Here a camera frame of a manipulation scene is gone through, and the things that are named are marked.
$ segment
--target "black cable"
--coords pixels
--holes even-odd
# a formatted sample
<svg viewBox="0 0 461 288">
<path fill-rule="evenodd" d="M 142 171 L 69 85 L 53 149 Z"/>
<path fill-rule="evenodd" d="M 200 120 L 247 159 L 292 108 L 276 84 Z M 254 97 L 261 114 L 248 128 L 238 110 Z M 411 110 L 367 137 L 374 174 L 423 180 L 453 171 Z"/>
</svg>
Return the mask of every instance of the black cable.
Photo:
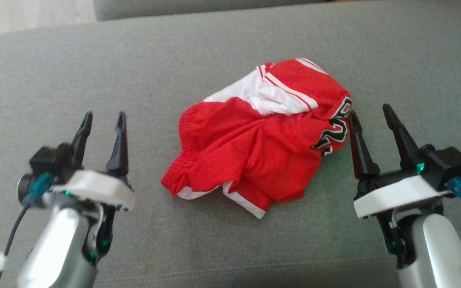
<svg viewBox="0 0 461 288">
<path fill-rule="evenodd" d="M 20 221 L 24 217 L 24 214 L 26 214 L 26 211 L 28 211 L 28 208 L 30 207 L 29 204 L 25 204 L 24 208 L 22 208 L 22 211 L 19 214 L 19 217 L 17 217 L 17 220 L 15 221 L 15 224 L 13 225 L 12 231 L 10 232 L 10 236 L 8 237 L 8 242 L 7 246 L 5 248 L 5 257 L 8 256 L 8 253 L 10 253 L 10 247 L 12 246 L 13 242 L 13 237 L 15 236 L 15 232 L 17 232 L 17 227 L 19 227 Z M 3 271 L 0 271 L 0 281 L 1 281 L 1 276 L 3 275 Z"/>
</svg>

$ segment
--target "wooden floor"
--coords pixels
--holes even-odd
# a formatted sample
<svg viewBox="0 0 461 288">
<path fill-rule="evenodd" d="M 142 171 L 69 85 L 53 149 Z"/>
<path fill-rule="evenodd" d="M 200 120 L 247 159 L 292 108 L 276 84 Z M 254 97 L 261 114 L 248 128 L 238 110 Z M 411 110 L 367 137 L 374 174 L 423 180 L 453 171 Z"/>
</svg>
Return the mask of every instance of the wooden floor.
<svg viewBox="0 0 461 288">
<path fill-rule="evenodd" d="M 93 0 L 0 0 L 0 35 L 24 29 L 95 22 Z"/>
</svg>

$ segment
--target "robotic arm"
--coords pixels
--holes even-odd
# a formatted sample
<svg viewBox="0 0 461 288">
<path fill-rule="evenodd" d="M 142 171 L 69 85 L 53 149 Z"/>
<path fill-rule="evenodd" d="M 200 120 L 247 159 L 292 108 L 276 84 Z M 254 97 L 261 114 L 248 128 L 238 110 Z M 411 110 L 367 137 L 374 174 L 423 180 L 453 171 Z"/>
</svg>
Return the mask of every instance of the robotic arm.
<svg viewBox="0 0 461 288">
<path fill-rule="evenodd" d="M 395 136 L 401 169 L 380 173 L 368 152 L 362 127 L 351 113 L 354 198 L 359 218 L 376 217 L 388 253 L 397 257 L 401 288 L 461 287 L 461 241 L 443 216 L 443 197 L 461 198 L 461 152 L 418 148 L 389 104 L 383 106 Z"/>
<path fill-rule="evenodd" d="M 28 208 L 50 208 L 52 215 L 22 266 L 19 288 L 92 287 L 97 263 L 112 243 L 115 212 L 130 211 L 134 206 L 135 195 L 127 179 L 126 115 L 121 112 L 118 117 L 117 138 L 105 172 L 82 166 L 92 118 L 88 112 L 71 144 L 40 148 L 29 161 L 32 173 L 20 179 L 18 200 L 24 209 L 4 257 Z"/>
</svg>

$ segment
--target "red fabric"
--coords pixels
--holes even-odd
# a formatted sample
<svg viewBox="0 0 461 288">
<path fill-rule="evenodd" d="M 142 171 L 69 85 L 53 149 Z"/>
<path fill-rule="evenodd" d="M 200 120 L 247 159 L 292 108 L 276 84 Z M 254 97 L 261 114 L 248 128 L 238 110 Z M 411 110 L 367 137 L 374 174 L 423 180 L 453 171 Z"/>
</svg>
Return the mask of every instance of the red fabric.
<svg viewBox="0 0 461 288">
<path fill-rule="evenodd" d="M 179 120 L 181 155 L 161 184 L 176 195 L 233 181 L 229 193 L 263 211 L 273 201 L 302 198 L 322 159 L 322 149 L 311 146 L 324 130 L 336 129 L 328 120 L 349 96 L 330 76 L 307 69 L 295 60 L 266 65 L 267 74 L 316 100 L 318 108 L 309 112 L 261 115 L 238 97 L 187 109 Z M 330 141 L 333 151 L 344 144 Z"/>
</svg>

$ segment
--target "gray couch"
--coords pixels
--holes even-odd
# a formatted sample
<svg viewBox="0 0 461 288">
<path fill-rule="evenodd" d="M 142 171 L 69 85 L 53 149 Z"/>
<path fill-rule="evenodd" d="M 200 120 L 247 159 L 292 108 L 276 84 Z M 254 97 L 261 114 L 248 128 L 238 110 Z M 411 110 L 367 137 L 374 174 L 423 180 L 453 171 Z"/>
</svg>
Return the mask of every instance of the gray couch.
<svg viewBox="0 0 461 288">
<path fill-rule="evenodd" d="M 21 207 L 15 186 L 43 144 L 95 113 L 85 164 L 103 169 L 128 115 L 133 211 L 115 219 L 96 287 L 395 287 L 377 222 L 357 219 L 349 146 L 326 157 L 304 199 L 262 220 L 221 193 L 186 201 L 160 184 L 179 154 L 179 115 L 256 64 L 307 57 L 351 92 L 384 171 L 399 162 L 381 106 L 419 144 L 461 150 L 461 1 L 377 1 L 132 18 L 0 37 L 0 249 Z M 461 236 L 461 203 L 445 202 Z M 31 211 L 2 287 L 47 223 Z"/>
<path fill-rule="evenodd" d="M 326 0 L 93 0 L 97 20 L 325 2 Z"/>
</svg>

